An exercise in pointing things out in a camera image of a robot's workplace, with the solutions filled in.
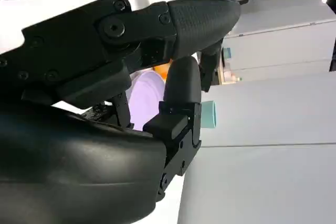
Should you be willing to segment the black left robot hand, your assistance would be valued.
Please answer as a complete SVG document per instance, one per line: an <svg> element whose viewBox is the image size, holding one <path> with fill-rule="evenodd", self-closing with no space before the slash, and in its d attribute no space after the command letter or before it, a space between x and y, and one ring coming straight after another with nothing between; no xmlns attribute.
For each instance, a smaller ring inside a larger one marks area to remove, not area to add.
<svg viewBox="0 0 336 224"><path fill-rule="evenodd" d="M211 87L213 74L219 65L222 44L223 39L201 51L199 71L201 76L201 88L204 92L208 92Z"/></svg>

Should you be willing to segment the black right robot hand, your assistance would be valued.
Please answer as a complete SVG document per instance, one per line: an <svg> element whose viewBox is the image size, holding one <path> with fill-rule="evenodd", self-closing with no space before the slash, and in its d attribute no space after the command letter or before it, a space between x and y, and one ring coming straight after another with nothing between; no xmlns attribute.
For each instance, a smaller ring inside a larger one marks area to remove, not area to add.
<svg viewBox="0 0 336 224"><path fill-rule="evenodd" d="M201 146L201 51L235 0L97 0L1 54L1 223L133 223Z"/></svg>

